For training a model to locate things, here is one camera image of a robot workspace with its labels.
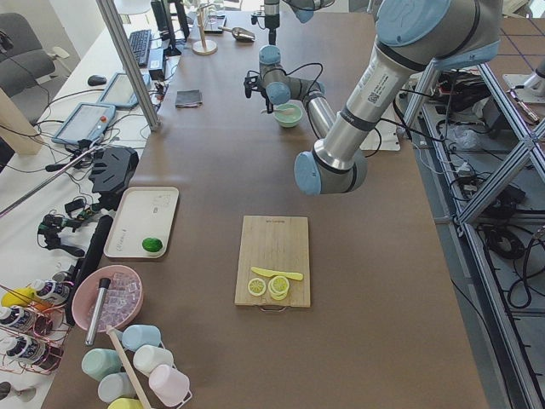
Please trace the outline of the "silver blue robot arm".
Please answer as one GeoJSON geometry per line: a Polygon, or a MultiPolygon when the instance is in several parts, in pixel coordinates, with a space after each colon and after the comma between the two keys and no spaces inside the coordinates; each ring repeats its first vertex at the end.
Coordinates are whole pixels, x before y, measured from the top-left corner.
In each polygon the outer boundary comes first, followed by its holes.
{"type": "Polygon", "coordinates": [[[429,64],[459,69],[492,60],[499,50],[500,1],[384,1],[376,16],[370,62],[346,104],[333,112],[317,80],[282,68],[273,44],[259,51],[256,86],[268,105],[301,101],[318,132],[295,159],[295,182],[306,195],[348,193],[364,181],[361,145],[409,77],[429,64]]]}

